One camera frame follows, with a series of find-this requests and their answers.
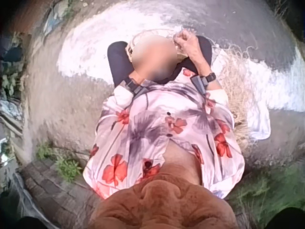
brick ground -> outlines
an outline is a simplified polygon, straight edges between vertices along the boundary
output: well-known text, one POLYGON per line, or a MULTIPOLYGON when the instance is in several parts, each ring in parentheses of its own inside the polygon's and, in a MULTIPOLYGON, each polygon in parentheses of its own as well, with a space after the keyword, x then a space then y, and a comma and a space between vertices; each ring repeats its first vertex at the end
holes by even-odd
POLYGON ((21 170, 25 186, 36 205, 55 225, 63 229, 87 227, 94 207, 101 201, 82 176, 64 181, 53 161, 34 161, 21 170))

wrist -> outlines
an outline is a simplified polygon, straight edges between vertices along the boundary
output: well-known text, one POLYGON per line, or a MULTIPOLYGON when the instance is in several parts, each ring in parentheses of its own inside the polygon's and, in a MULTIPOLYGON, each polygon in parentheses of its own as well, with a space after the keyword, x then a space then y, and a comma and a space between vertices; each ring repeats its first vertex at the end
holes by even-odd
POLYGON ((212 73, 210 65, 203 56, 191 59, 191 61, 194 63, 199 75, 208 76, 210 73, 212 73))

watch strap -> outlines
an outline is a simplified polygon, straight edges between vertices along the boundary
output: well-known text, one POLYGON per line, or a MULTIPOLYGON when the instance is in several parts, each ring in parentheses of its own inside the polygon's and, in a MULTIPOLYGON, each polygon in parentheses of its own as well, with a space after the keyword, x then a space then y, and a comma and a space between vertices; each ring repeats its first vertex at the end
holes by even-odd
POLYGON ((209 82, 212 82, 212 81, 216 80, 216 75, 215 75, 215 73, 210 73, 205 78, 206 78, 207 82, 209 83, 209 82))

skin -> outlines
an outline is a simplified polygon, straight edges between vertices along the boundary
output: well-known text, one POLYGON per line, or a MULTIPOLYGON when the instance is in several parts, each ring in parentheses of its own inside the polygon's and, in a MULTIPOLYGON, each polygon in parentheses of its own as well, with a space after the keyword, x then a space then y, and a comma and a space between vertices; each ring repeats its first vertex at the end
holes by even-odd
MULTIPOLYGON (((200 75, 212 72, 194 34, 182 31, 175 42, 188 54, 200 75)), ((144 63, 130 74, 137 83, 153 71, 149 62, 144 63)), ((221 89, 217 81, 208 86, 208 90, 217 89, 221 89)), ((202 186, 200 163, 194 155, 170 141, 163 156, 165 163, 157 175, 104 200, 95 209, 88 228, 238 228, 232 208, 202 186)))

green leaves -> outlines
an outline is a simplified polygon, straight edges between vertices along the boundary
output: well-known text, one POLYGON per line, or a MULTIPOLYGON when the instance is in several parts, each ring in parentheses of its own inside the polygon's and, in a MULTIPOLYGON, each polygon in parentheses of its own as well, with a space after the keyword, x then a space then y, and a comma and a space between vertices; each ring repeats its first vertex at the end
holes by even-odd
POLYGON ((59 158, 56 165, 61 177, 68 182, 72 182, 77 175, 81 174, 79 163, 73 159, 59 158))
POLYGON ((76 160, 68 158, 66 155, 59 154, 49 143, 38 146, 36 155, 40 160, 46 158, 55 160, 59 175, 68 182, 72 182, 77 175, 81 174, 82 168, 76 160))

